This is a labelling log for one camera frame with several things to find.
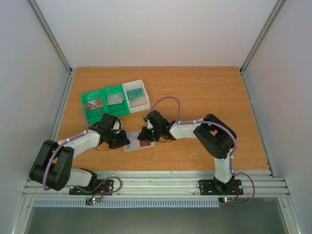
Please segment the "white card holder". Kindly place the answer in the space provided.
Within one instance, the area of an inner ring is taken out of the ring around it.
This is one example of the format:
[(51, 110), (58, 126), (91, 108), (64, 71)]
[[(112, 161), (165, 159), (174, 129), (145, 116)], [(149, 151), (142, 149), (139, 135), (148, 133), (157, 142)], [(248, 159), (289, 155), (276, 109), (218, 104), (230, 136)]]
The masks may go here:
[[(150, 147), (154, 147), (154, 142), (140, 141), (140, 148), (136, 149), (136, 150), (140, 150), (140, 149), (144, 149), (144, 148), (150, 148)], [(127, 150), (127, 146), (124, 146), (124, 151), (128, 152), (128, 151), (132, 151), (132, 150)]]

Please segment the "white cherry-blossom card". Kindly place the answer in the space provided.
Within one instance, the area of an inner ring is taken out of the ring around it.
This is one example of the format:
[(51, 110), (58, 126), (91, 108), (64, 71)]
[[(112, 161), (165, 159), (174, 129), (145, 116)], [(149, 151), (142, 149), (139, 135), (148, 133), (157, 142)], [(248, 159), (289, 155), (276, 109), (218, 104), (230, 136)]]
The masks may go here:
[(123, 95), (118, 94), (114, 97), (114, 104), (120, 104), (123, 102)]

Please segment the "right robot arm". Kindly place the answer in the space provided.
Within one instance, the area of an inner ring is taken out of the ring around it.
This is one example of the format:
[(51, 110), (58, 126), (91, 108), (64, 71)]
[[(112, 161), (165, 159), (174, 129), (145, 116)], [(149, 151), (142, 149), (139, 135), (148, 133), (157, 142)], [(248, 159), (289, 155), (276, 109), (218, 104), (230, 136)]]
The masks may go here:
[(152, 111), (144, 118), (137, 139), (144, 142), (159, 142), (161, 138), (174, 141), (196, 138), (214, 158), (213, 186), (218, 194), (225, 194), (233, 186), (233, 153), (237, 148), (236, 133), (213, 114), (193, 121), (171, 121), (158, 111)]

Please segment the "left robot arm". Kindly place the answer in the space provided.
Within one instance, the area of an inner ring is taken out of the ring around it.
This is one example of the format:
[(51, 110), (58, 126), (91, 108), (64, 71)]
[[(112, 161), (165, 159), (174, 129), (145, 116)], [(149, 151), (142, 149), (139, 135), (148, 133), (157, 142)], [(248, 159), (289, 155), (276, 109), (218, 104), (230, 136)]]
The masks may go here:
[(73, 160), (78, 155), (101, 144), (118, 149), (130, 144), (118, 117), (104, 114), (99, 122), (62, 141), (46, 140), (30, 169), (29, 178), (42, 185), (45, 191), (60, 191), (73, 186), (86, 194), (93, 194), (100, 187), (97, 174), (88, 169), (74, 169)]

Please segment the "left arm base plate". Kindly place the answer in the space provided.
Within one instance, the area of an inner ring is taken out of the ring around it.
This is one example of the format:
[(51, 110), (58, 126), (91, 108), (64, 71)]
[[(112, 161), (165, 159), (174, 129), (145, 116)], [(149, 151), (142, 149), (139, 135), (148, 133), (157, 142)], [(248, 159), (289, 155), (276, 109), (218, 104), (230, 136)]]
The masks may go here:
[(113, 191), (114, 181), (109, 179), (102, 183), (102, 180), (98, 179), (95, 183), (96, 189), (91, 189), (91, 187), (82, 187), (82, 189), (78, 189), (76, 187), (72, 187), (69, 189), (69, 195), (95, 195), (95, 194), (109, 194)]

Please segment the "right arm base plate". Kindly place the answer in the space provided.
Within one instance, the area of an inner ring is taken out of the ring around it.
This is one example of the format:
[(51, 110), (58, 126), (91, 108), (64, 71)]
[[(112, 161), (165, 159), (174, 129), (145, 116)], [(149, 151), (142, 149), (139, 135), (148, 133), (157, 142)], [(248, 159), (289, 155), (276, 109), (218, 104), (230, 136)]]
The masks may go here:
[(240, 180), (233, 179), (226, 184), (216, 179), (202, 179), (196, 183), (201, 195), (243, 195), (243, 186)]

